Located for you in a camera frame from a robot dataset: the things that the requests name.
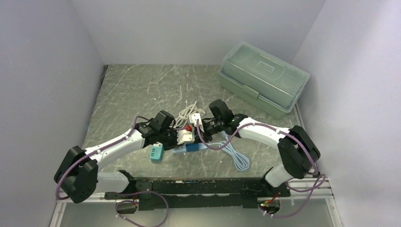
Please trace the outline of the light blue power strip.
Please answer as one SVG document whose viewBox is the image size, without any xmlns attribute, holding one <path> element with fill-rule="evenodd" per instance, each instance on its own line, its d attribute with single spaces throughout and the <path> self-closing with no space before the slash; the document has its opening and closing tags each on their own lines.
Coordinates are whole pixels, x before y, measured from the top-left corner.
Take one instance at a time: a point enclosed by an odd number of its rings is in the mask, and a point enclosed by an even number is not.
<svg viewBox="0 0 401 227">
<path fill-rule="evenodd" d="M 221 141 L 221 142 L 214 142 L 214 143 L 209 143 L 209 146 L 218 146 L 221 147 L 223 146 L 225 143 L 227 143 L 228 139 L 229 139 L 229 135 L 227 135 L 224 131 L 220 133 L 221 136 L 223 138 L 225 138 L 226 140 Z M 208 149 L 208 147 L 206 145 L 204 145 L 203 143 L 198 143 L 200 146 L 200 150 L 205 150 Z M 233 159 L 235 168 L 238 171 L 246 171 L 250 168 L 250 160 L 247 156 L 245 156 L 242 153 L 237 152 L 233 145 L 231 143 L 228 143 L 225 147 L 223 147 L 222 149 L 225 153 L 227 153 L 229 156 L 231 156 L 231 158 Z M 185 150 L 185 144 L 179 146 L 178 148 L 172 149 L 171 152 L 173 154 L 182 154 L 182 153 L 188 153 Z"/>
</svg>

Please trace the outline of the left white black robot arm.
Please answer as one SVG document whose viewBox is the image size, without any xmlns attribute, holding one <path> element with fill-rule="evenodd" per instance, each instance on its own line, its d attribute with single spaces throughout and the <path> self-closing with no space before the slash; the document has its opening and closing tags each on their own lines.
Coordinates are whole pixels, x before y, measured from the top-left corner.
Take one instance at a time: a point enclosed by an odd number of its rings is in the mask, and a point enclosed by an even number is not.
<svg viewBox="0 0 401 227">
<path fill-rule="evenodd" d="M 123 198 L 131 198 L 136 192 L 136 181 L 126 171 L 103 173 L 109 164 L 123 156 L 147 146 L 161 143 L 166 149 L 177 146 L 177 130 L 171 127 L 174 117 L 162 110 L 156 117 L 143 117 L 122 135 L 89 148 L 70 148 L 60 164 L 54 181 L 58 200 L 71 199 L 81 203 L 92 194 L 114 192 Z"/>
</svg>

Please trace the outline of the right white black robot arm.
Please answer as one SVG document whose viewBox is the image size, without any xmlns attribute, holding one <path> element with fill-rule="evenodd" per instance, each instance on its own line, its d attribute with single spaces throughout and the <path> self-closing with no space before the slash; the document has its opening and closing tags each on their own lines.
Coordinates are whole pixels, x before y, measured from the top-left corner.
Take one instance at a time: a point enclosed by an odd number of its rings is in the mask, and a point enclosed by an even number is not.
<svg viewBox="0 0 401 227">
<path fill-rule="evenodd" d="M 316 162 L 321 153 L 303 127 L 275 127 L 259 122 L 245 114 L 233 114 L 221 99 L 213 101 L 209 108 L 213 117 L 192 121 L 199 140 L 206 143 L 212 135 L 224 131 L 234 137 L 254 140 L 279 152 L 281 162 L 269 168 L 261 182 L 261 192 L 266 196 L 274 195 L 279 186 L 291 179 L 303 179 L 306 175 L 318 176 Z"/>
</svg>

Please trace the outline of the teal power strip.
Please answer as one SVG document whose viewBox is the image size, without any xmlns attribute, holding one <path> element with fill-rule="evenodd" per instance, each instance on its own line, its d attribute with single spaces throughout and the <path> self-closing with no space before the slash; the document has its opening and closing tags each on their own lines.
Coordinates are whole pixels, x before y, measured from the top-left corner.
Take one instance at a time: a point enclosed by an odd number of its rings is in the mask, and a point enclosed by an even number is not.
<svg viewBox="0 0 401 227">
<path fill-rule="evenodd" d="M 186 108 L 181 110 L 178 117 L 173 121 L 174 128 L 185 128 L 189 123 L 188 117 L 191 114 L 200 114 L 204 116 L 206 112 L 197 106 L 197 101 L 193 104 L 187 105 Z M 152 145 L 152 149 L 149 158 L 152 162 L 157 162 L 162 160 L 163 156 L 163 145 L 161 143 L 156 143 Z"/>
</svg>

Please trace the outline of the blue cube adapter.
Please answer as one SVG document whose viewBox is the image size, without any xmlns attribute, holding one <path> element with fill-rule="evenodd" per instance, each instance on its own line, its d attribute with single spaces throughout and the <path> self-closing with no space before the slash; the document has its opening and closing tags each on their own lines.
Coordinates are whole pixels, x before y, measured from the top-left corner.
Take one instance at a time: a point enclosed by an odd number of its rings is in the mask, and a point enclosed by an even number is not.
<svg viewBox="0 0 401 227">
<path fill-rule="evenodd" d="M 193 144 L 187 143 L 185 144 L 185 150 L 186 152 L 196 152 L 200 150 L 200 146 L 198 143 L 193 143 Z"/>
</svg>

